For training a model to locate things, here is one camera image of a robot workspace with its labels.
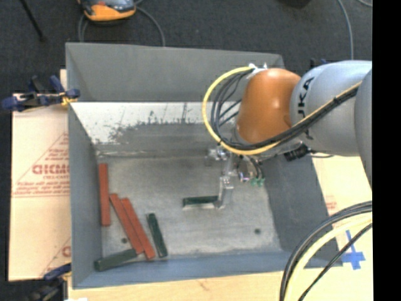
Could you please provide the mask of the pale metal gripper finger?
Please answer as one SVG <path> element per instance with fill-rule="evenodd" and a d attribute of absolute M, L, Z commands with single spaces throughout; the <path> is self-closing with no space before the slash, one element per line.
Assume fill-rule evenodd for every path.
<path fill-rule="evenodd" d="M 220 177 L 220 186 L 224 185 L 226 189 L 226 195 L 224 198 L 224 206 L 230 202 L 232 193 L 234 190 L 234 185 L 231 182 L 231 178 L 229 176 L 222 176 Z"/>
<path fill-rule="evenodd" d="M 224 206 L 224 198 L 226 195 L 226 189 L 224 185 L 221 185 L 219 188 L 219 193 L 217 195 L 217 199 L 215 201 L 215 207 L 217 209 L 220 209 Z"/>

